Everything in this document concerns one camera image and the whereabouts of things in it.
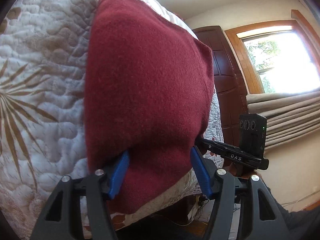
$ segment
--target palm leaf print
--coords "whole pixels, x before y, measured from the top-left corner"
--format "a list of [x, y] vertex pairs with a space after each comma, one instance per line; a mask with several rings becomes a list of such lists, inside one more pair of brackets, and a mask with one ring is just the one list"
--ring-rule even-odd
[[22, 181], [18, 160], [19, 152], [21, 152], [28, 161], [28, 167], [31, 171], [35, 188], [37, 189], [34, 169], [28, 147], [25, 143], [24, 137], [22, 136], [22, 131], [25, 131], [28, 134], [30, 139], [36, 144], [41, 152], [43, 151], [23, 119], [25, 118], [26, 120], [37, 125], [41, 124], [36, 120], [35, 116], [32, 115], [34, 113], [39, 114], [53, 122], [57, 122], [57, 119], [46, 111], [39, 109], [37, 106], [18, 100], [16, 97], [32, 96], [44, 92], [45, 90], [36, 89], [36, 87], [48, 80], [48, 78], [42, 79], [38, 82], [32, 82], [35, 77], [42, 75], [42, 70], [38, 69], [22, 81], [14, 83], [15, 79], [20, 77], [20, 75], [24, 72], [27, 64], [20, 67], [15, 73], [5, 79], [4, 74], [7, 70], [8, 64], [9, 62], [7, 60], [0, 70], [0, 156], [3, 154], [2, 135], [4, 131], [6, 142], [9, 146], [9, 150], [11, 152], [20, 180]]

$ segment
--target silver screw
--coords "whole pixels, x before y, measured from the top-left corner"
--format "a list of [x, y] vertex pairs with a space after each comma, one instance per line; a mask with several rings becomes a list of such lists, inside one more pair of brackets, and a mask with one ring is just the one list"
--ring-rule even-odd
[[67, 181], [70, 180], [70, 177], [69, 176], [63, 176], [61, 180], [62, 180], [62, 182], [67, 182]]
[[227, 172], [226, 172], [226, 170], [224, 170], [224, 169], [218, 169], [218, 170], [217, 170], [217, 173], [218, 173], [219, 175], [225, 175]]
[[259, 176], [253, 174], [253, 175], [251, 176], [251, 179], [252, 179], [253, 181], [258, 181], [260, 178], [259, 178]]
[[94, 172], [94, 174], [96, 174], [97, 176], [101, 176], [101, 175], [103, 175], [103, 173], [104, 173], [103, 170], [96, 170], [96, 171]]

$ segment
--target folded sweater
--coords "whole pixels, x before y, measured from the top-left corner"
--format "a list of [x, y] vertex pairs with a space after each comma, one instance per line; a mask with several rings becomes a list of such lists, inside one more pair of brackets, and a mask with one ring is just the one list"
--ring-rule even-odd
[[129, 150], [113, 212], [134, 213], [188, 173], [212, 95], [209, 47], [143, 1], [99, 0], [85, 76], [85, 139], [91, 172]]

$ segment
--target curtain fold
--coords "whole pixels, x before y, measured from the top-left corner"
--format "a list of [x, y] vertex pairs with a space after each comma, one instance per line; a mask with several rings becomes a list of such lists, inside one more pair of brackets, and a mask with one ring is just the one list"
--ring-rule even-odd
[[247, 95], [250, 114], [267, 118], [265, 149], [320, 129], [320, 88], [299, 94]]

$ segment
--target blue gripper pad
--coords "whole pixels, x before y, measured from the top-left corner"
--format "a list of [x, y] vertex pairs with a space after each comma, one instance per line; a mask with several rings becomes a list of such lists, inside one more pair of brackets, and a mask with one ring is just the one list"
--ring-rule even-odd
[[210, 176], [202, 162], [202, 155], [196, 150], [195, 147], [191, 148], [190, 159], [202, 193], [205, 194], [208, 199], [211, 199], [213, 197], [213, 191], [211, 189]]
[[109, 179], [109, 199], [114, 199], [115, 196], [119, 193], [121, 184], [123, 182], [125, 173], [129, 167], [129, 153], [124, 151], [123, 154], [119, 157], [117, 161], [112, 176]]

